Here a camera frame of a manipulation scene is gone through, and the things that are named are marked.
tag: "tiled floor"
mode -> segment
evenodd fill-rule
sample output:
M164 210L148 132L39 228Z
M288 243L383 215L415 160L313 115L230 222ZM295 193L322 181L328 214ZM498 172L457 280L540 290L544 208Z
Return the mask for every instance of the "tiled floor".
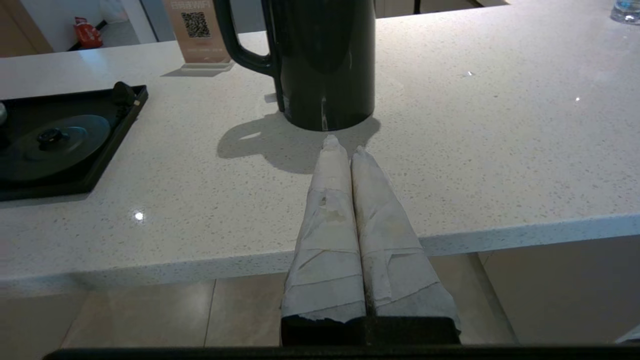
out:
M515 338L477 255L431 258L454 297L466 344ZM0 358L59 347L277 346L284 274L0 302Z

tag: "black tray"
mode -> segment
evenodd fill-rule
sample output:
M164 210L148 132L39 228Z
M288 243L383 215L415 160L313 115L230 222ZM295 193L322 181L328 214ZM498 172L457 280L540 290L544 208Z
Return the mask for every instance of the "black tray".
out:
M132 86L132 89L140 103L131 106L127 115L120 119L117 116L120 107L111 102L111 89L2 100L9 113L7 124L3 126L9 141L47 121L83 114L107 119L111 134L94 155L64 172L32 183L0 182L0 201L88 193L93 190L148 99L146 85Z

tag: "water bottle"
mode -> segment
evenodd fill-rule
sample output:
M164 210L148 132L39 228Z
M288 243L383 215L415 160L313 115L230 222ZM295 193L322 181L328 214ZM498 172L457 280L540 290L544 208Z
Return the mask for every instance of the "water bottle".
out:
M640 0L617 0L611 18L623 24L640 25Z

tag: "speckled countertop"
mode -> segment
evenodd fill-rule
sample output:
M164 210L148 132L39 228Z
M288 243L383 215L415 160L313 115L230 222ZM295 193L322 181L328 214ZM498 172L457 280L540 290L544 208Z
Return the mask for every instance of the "speckled countertop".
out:
M336 135L375 155L430 254L640 234L640 27L611 3L377 22L374 116ZM150 93L92 193L0 202L3 295L288 269L325 135L266 103L266 76L162 76L181 65L175 42L0 60L3 99Z

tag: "white paper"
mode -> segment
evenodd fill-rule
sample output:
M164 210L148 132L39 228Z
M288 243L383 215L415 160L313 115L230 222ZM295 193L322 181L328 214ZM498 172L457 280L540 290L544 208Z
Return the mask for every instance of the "white paper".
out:
M456 304L390 181L361 147L352 157L351 175L367 305L378 316L446 316L460 329Z
M318 156L282 316L346 322L365 315L364 284L346 150L329 135Z

